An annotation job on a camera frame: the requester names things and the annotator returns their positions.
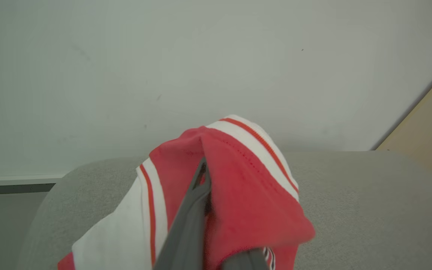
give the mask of gray upholstered sofa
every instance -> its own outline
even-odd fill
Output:
[[[286,153],[316,237],[296,269],[432,269],[432,172],[392,152]],[[112,212],[144,158],[88,164],[48,193],[19,270],[55,269],[71,245]]]

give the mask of baseboard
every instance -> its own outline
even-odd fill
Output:
[[[17,184],[12,186],[0,186],[0,194],[48,192],[53,188],[53,183]]]
[[[0,186],[55,184],[65,174],[0,176]]]

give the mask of white wall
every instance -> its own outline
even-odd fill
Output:
[[[230,113],[283,150],[367,150],[431,80],[432,0],[0,0],[0,176]]]

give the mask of red and white garment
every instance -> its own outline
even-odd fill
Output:
[[[212,209],[204,268],[216,270],[235,253],[262,248],[269,269],[293,269],[298,245],[314,237],[298,184],[269,135],[236,115],[154,149],[115,211],[74,243],[58,268],[151,269],[203,156]]]

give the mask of white stripe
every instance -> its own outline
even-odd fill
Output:
[[[153,188],[154,198],[154,215],[156,219],[156,239],[154,245],[156,246],[156,258],[158,258],[161,248],[163,248],[164,241],[168,236],[168,216],[166,214],[166,202],[164,200],[163,187],[159,181],[158,171],[151,159],[147,159],[142,163],[146,172],[148,173],[151,187]]]
[[[289,179],[293,182],[293,184],[298,189],[300,188],[298,186],[298,183],[296,182],[296,180],[293,178],[293,175],[291,174],[290,166],[288,165],[288,162],[284,158],[283,153],[281,153],[281,151],[276,146],[276,144],[273,142],[271,137],[269,137],[269,134],[266,133],[266,131],[264,131],[263,128],[261,128],[257,123],[253,123],[253,122],[246,120],[245,118],[242,118],[238,115],[232,114],[232,115],[227,116],[226,118],[231,118],[231,119],[234,119],[236,121],[239,121],[239,122],[249,126],[250,128],[252,128],[255,132],[257,132],[257,134],[259,134],[259,136],[261,136],[269,144],[269,146],[273,149],[274,153],[276,154],[276,156],[281,161],[281,164],[283,164],[283,168],[286,170],[286,173],[288,174]]]
[[[271,270],[275,270],[276,269],[276,256],[275,253],[273,252],[273,250],[271,248],[269,248],[269,250],[271,251],[271,254],[273,255],[273,257],[271,258],[271,264],[269,265],[269,267],[271,268]]]
[[[96,223],[72,246],[77,270],[150,270],[143,222],[143,193],[138,178],[115,211]]]
[[[264,148],[264,146],[253,135],[247,132],[244,128],[226,121],[217,121],[207,126],[207,128],[214,128],[222,131],[250,149],[250,151],[253,152],[254,155],[256,155],[264,164],[266,169],[268,169],[271,176],[273,176],[273,178],[276,179],[276,181],[299,202],[299,196],[296,190],[288,182],[286,176],[284,176],[283,172],[276,164],[276,161],[271,157],[266,148]]]
[[[269,258],[269,250],[267,247],[264,247],[264,250],[262,251],[262,254],[264,255],[264,253],[266,253],[266,255],[264,256],[264,260],[268,260]]]
[[[142,205],[142,223],[144,228],[144,245],[151,260],[151,217],[149,215],[149,197],[148,197],[148,184],[146,178],[139,167],[136,168],[138,174],[136,181],[141,183],[141,205]]]

